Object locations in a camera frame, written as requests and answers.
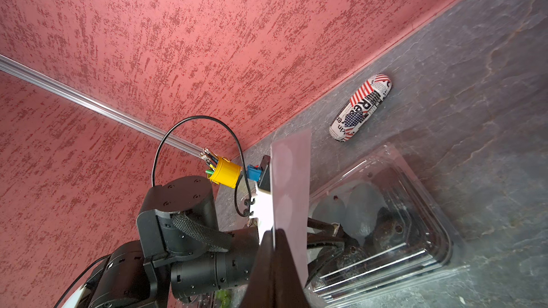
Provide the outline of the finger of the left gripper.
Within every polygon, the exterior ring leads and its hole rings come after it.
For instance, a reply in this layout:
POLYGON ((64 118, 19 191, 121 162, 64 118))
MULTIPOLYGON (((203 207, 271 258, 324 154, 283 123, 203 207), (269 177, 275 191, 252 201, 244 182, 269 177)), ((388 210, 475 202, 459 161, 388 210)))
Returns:
POLYGON ((338 223, 327 223, 308 218, 307 227, 315 232, 307 233, 307 250, 320 249, 315 259, 308 262, 308 286, 313 278, 330 262, 339 257, 345 249, 345 240, 341 237, 338 223))

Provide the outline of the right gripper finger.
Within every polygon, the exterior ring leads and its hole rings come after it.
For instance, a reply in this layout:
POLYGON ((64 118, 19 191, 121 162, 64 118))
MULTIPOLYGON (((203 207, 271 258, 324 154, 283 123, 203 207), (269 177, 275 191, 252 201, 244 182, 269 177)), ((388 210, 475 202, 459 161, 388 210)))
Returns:
POLYGON ((264 234, 241 307, 309 307, 282 229, 264 234))

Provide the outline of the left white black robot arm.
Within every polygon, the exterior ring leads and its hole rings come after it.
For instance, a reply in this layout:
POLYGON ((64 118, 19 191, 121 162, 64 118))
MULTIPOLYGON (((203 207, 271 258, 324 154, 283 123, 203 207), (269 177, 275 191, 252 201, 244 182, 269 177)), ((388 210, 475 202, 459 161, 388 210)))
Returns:
POLYGON ((349 244, 343 228, 307 221, 306 247, 321 253, 302 277, 288 236, 274 227, 271 195, 258 190, 246 204, 256 225, 222 232, 207 179, 154 185, 136 220, 139 238, 90 264, 57 306, 166 307, 170 297, 189 304, 245 286, 242 307, 307 307, 305 286, 349 244))

